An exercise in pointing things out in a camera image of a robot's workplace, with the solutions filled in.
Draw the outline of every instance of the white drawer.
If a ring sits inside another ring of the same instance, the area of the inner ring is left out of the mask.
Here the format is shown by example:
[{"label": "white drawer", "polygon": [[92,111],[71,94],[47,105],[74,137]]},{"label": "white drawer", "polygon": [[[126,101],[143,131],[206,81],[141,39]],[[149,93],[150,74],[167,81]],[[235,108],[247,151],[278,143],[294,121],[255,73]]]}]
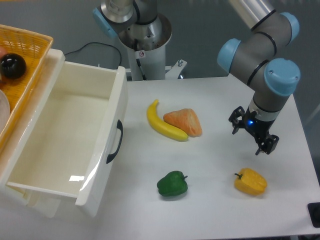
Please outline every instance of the white drawer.
[{"label": "white drawer", "polygon": [[29,115],[27,135],[7,155],[1,189],[50,217],[60,201],[74,201],[94,217],[121,145],[126,71],[64,62],[51,81],[39,101],[43,109]]}]

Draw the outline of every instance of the white table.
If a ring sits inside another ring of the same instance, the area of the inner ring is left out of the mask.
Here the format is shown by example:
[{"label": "white table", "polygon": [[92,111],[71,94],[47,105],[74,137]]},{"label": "white table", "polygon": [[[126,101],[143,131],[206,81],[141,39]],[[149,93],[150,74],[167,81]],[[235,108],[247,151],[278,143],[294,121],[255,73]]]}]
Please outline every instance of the white table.
[{"label": "white table", "polygon": [[[0,198],[0,239],[204,240],[320,233],[307,204],[320,188],[294,98],[270,133],[280,137],[273,153],[255,155],[254,138],[228,122],[247,108],[253,91],[233,76],[128,83],[123,141],[94,219],[62,206],[54,218]],[[159,99],[158,114],[192,108],[203,134],[177,142],[155,132],[146,109]],[[262,196],[234,188],[234,173],[250,167],[268,182]],[[186,194],[163,198],[157,182],[182,171]]]}]

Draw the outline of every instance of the pepper stem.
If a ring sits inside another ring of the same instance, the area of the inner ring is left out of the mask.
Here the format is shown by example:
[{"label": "pepper stem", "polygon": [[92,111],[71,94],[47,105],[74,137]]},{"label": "pepper stem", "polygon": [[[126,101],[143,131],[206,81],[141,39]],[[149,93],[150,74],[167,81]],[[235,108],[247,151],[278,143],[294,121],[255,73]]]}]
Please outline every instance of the pepper stem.
[{"label": "pepper stem", "polygon": [[242,178],[242,174],[241,175],[239,175],[238,173],[235,173],[234,175],[237,175],[238,177],[239,177],[239,179],[241,179]]}]

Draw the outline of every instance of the yellow bell pepper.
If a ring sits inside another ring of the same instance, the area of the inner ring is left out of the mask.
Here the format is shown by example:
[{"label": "yellow bell pepper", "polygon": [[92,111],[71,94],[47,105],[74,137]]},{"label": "yellow bell pepper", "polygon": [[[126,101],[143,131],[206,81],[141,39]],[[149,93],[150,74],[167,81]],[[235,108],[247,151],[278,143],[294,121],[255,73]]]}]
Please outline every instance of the yellow bell pepper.
[{"label": "yellow bell pepper", "polygon": [[234,186],[239,191],[255,196],[265,192],[268,185],[267,181],[251,168],[242,168],[235,175],[237,175],[237,178],[234,181]]}]

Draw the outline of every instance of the light blue joint cap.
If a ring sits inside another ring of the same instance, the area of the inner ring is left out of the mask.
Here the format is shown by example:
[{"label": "light blue joint cap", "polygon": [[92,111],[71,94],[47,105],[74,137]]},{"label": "light blue joint cap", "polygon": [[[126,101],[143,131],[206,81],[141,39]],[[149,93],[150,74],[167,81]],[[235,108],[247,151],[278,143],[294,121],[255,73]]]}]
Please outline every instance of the light blue joint cap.
[{"label": "light blue joint cap", "polygon": [[289,43],[291,43],[299,34],[299,31],[300,31],[299,21],[294,15],[292,15],[288,12],[283,12],[280,14],[285,16],[291,24],[291,40],[289,42]]},{"label": "light blue joint cap", "polygon": [[92,14],[96,24],[98,24],[105,35],[107,35],[109,38],[115,38],[118,35],[97,8],[93,10]]},{"label": "light blue joint cap", "polygon": [[232,38],[219,51],[217,62],[227,73],[230,73],[231,63],[240,43],[240,40]]},{"label": "light blue joint cap", "polygon": [[264,80],[275,94],[287,97],[293,94],[300,80],[299,67],[290,60],[276,58],[264,69]]}]

